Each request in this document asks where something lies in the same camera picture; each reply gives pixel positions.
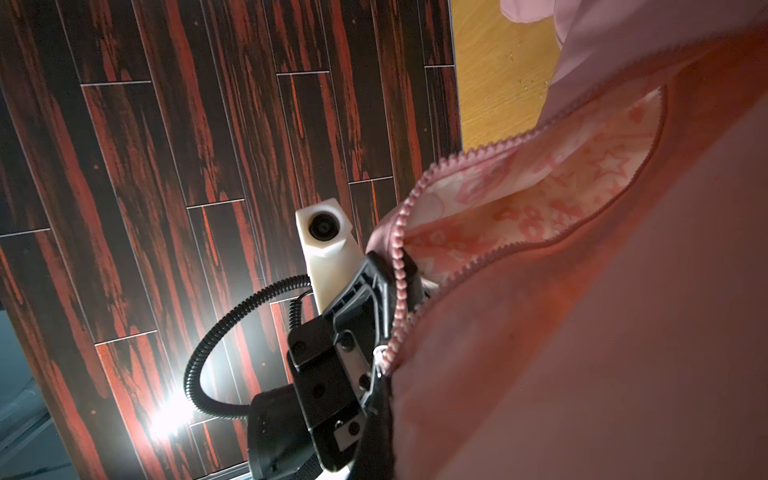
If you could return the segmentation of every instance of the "pink zipper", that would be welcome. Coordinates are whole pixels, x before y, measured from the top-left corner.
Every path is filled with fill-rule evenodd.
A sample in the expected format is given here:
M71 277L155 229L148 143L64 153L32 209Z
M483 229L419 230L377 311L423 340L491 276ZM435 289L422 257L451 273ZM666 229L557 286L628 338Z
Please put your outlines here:
M437 180L445 178L446 176L458 170L470 167L482 161L489 160L496 154L500 154L503 151L511 150L514 147L522 145L530 141L531 139L536 138L538 135L542 134L547 129L549 129L552 125L558 123L559 121L562 121L567 116L571 115L576 110L586 105L589 101L592 101L597 96L602 94L603 90L609 84L614 84L620 81L621 75L625 74L630 68L641 63L642 61L646 61L658 55L668 55L668 54L674 53L675 51L683 50L685 48L696 47L698 45L702 45L706 42L717 40L720 38L723 38L723 37L717 36L714 38L694 41L691 43L678 45L673 48L660 50L650 55L646 55L638 59L637 61L632 62L629 65L625 65L624 67L620 68L616 73L612 75L608 75L606 80L599 82L594 87L592 87L591 89L589 89L588 91L580 95L576 100L572 101L567 107L563 108L560 112L558 112L556 115L550 118L543 125L536 127L533 130L524 132L520 135L510 137L507 140L499 141L498 143L495 143L495 144L479 147L477 149L471 149L468 152L462 152L460 154L453 154L448 158L441 159L436 164L432 164L432 166L422 175L421 179L419 179L419 182L416 184L415 187L413 187L410 194L403 202L402 206L400 207L400 211L397 213L397 216L395 217L394 226L392 227L389 233L389 254L390 254L390 257L392 258L392 268L395 271L397 300L396 300L396 306L395 306L394 320L392 322L392 337L389 339L389 342L387 343L386 348L383 349L383 351L377 352L378 355L376 355L376 359L379 364L379 367L382 369L385 375L389 375L392 369L397 365L396 363L397 352L400 346L402 345L402 343L405 341L406 337L408 336L410 329L419 321L419 319L421 319L425 314L427 314L429 310L442 297L444 297L448 293L451 293L456 287L464 283L470 276L477 273L479 270L482 270L485 266L489 265L490 263L495 262L496 260L500 260L501 258L507 257L509 255L512 255L513 253L517 253L523 250L532 250L535 248L548 247L552 244L562 241L565 237L573 233L577 228L581 227L585 223L593 220L595 217L600 215L603 211L605 211L605 209L607 209L610 205L612 205L612 203L616 201L616 199L621 197L621 195L623 195L624 192L627 191L627 189L629 189L634 184L634 182L637 179L637 176L644 169L646 163L650 159L650 156L656 150L658 138L664 126L664 119L666 117L666 107L667 107L666 88L662 86L662 102L663 102L662 114L660 116L660 120L659 120L660 125L659 125L659 128L657 129L658 133L657 133L656 139L654 140L654 144L649 150L646 158L643 160L643 163L641 164L641 166L637 169L637 172L635 172L635 175L633 176L630 183L618 195L613 197L608 203L606 203L600 210L596 211L594 214L577 222L576 224L572 225L571 227L564 230L563 232L558 234L556 237L551 238L550 240L546 240L544 242L539 242L539 243L526 243L526 242L510 243L509 245L498 247L492 250L491 252L488 252L487 254L483 255L482 257L479 257L473 260L470 264L465 265L457 273L453 273L451 277L443 285L440 286L440 288L438 289L435 295L425 300L421 305L417 306L415 312L409 314L408 307L407 307L408 283L406 282L405 262L402 259L404 255L403 246L405 243L406 227L408 225L409 216L411 214L413 206L415 205L419 197L422 195L424 190L430 185L433 185Z

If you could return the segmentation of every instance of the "red and black wood surface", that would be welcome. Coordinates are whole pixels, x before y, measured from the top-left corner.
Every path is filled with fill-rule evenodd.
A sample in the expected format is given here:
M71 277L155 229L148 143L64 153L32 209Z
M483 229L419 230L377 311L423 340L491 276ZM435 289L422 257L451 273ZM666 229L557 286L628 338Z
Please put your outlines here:
M188 356L304 272L295 210L337 198L364 245L462 149L449 0L4 0L0 31L0 300L78 474L245 461ZM206 391L289 382L287 313L227 336Z

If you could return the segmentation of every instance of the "dark wood plank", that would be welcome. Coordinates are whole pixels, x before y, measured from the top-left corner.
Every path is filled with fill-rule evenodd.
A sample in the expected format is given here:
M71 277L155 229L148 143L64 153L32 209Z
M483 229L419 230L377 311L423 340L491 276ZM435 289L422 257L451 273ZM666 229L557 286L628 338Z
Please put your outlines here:
M206 472L218 472L248 459L245 420L213 419L191 428Z
M435 160L462 151L462 119L453 67L426 68Z
M424 65L453 65L453 34L449 0L419 0Z
M0 92L0 235L48 227L27 159Z
M189 355L217 318L152 85L83 92L170 359L171 384L182 392ZM225 348L206 362L202 384L216 399L238 401Z
M263 0L278 72L328 69L317 0Z
M147 478L191 480L205 475L184 415L190 407L174 387L160 336L133 336L96 350Z
M218 318L266 286L244 202L189 211ZM248 314L224 337L243 403L286 384L269 310Z
M0 2L0 81L97 342L155 328L53 0Z
M280 356L283 358L283 366L285 367L286 376L288 377L288 383L293 383L293 376L288 368L288 360L286 358L286 355L288 354L288 318L290 301L291 299L271 303L270 310L272 311L272 319L275 323L275 330L277 331L277 339L280 343ZM302 299L301 305L304 322L319 315L317 306L315 305L315 296L313 294L305 296Z
M198 0L136 0L144 50L187 205L243 197Z
M395 192L402 200L434 158L419 6L410 0L372 0L372 4Z
M279 77L304 207L336 198L352 217L330 75Z
M130 2L58 0L81 83L150 80Z
M204 5L264 273L270 282L304 273L301 200L263 9L249 0Z
M79 477L144 478L51 231L0 239L0 299Z
M370 0L323 0L349 181L392 175Z
M397 207L395 182L391 178L351 184L353 222L360 246L366 249L368 239L379 221Z

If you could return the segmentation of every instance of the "zipper teeth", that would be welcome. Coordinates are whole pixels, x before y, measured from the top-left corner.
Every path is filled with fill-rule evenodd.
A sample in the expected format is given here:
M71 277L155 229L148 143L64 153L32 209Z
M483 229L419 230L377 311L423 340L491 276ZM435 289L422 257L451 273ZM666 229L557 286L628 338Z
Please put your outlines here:
M627 64L617 69L613 73L607 75L604 78L604 80L599 81L593 87L586 90L583 94L576 97L570 104L562 108L557 114L553 115L543 125L539 127L535 127L534 129L524 132L522 134L515 135L514 137L508 138L506 140L485 145L484 147L472 148L469 151L462 152L460 154L451 154L447 158L443 158L437 163L432 164L429 167L429 169L422 175L419 182L416 183L416 186L411 190L410 194L403 202L403 205L400 207L400 211L398 212L395 218L395 224L389 233L389 255L392 258L392 268L395 271L397 300L396 300L396 306L395 306L394 320L392 321L392 337L389 339L389 342L387 343L386 350L382 353L380 357L378 357L379 366L381 367L382 372L385 375L388 375L391 373L393 366L395 366L397 352L400 346L402 345L402 342L408 336L408 333L410 332L415 322L419 318L424 316L425 312L428 311L429 308L431 308L431 306L433 306L436 301L441 299L447 293L450 293L453 289L455 289L457 285L459 285L464 280L466 280L467 277L471 276L473 273L480 270L482 267L486 266L488 263L496 261L499 258L516 253L518 251L530 250L532 248L547 247L551 244L554 244L563 240L563 238L570 235L574 230L579 228L581 225L594 219L597 215L601 214L606 208L612 205L613 202L616 201L616 199L621 197L624 194L624 192L626 192L627 189L634 184L634 182L637 179L637 176L644 169L645 164L648 162L648 159L650 158L652 153L656 150L657 142L661 134L661 128L663 127L664 119L666 117L666 106L667 106L666 88L664 86L662 86L661 88L662 114L660 116L660 120L659 120L660 126L657 132L657 137L654 141L654 145L649 150L648 155L646 156L643 163L635 172L635 175L632 177L632 180L630 181L630 183L617 196L613 197L608 203L606 203L602 208L600 208L600 210L598 210L594 214L590 215L589 217L583 219L580 222L575 223L574 225L564 230L562 233L560 233L556 237L551 238L550 240L547 240L541 243L511 243L509 245L496 248L491 252L488 252L487 254L483 255L482 257L479 257L473 260L470 264L464 266L464 268L460 272L454 273L448 279L448 281L446 281L445 284L441 286L437 294L435 294L432 298L428 298L427 300L425 300L420 306L417 306L416 311L409 317L408 305L407 305L408 283L406 282L406 271L405 271L406 265L402 259L404 256L403 246L405 244L406 226L408 225L408 218L411 214L411 211L413 209L413 206L415 205L416 200L419 199L419 197L422 195L422 193L424 193L424 190L427 187L429 187L435 181L445 177L446 175L466 167L468 164L473 164L478 161L487 160L490 157L492 157L494 154L498 154L498 153L501 153L502 151L510 150L513 147L517 147L521 144L529 142L533 138L536 138L538 135L548 130L553 124L558 123L563 118L566 118L568 115L572 114L577 109L586 105L589 101L591 101L593 98L598 96L601 93L601 91L604 90L609 84L620 79L622 74L626 73L627 71L629 71L630 68L640 64L643 61L646 61L650 58L653 58L659 55L668 55L668 54L674 53L675 51L684 50L685 48L694 48L697 46L701 46L706 44L707 42L732 38L734 35L738 35L739 33L743 34L745 31L750 31L750 28L743 28L743 29L740 29L739 31L731 32L730 34L712 35L706 38L699 38L697 40L690 41L682 45L675 45L669 48L663 48L651 54L644 55L643 57L638 58L636 61L633 61L630 64Z

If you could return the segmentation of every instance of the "yellow wooden surface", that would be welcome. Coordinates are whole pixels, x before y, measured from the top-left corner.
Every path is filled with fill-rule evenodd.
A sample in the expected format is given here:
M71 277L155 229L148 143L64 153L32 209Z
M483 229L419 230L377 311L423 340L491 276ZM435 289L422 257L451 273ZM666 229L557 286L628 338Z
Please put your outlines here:
M452 0L464 150L533 127L560 48L552 18L510 22L498 0Z

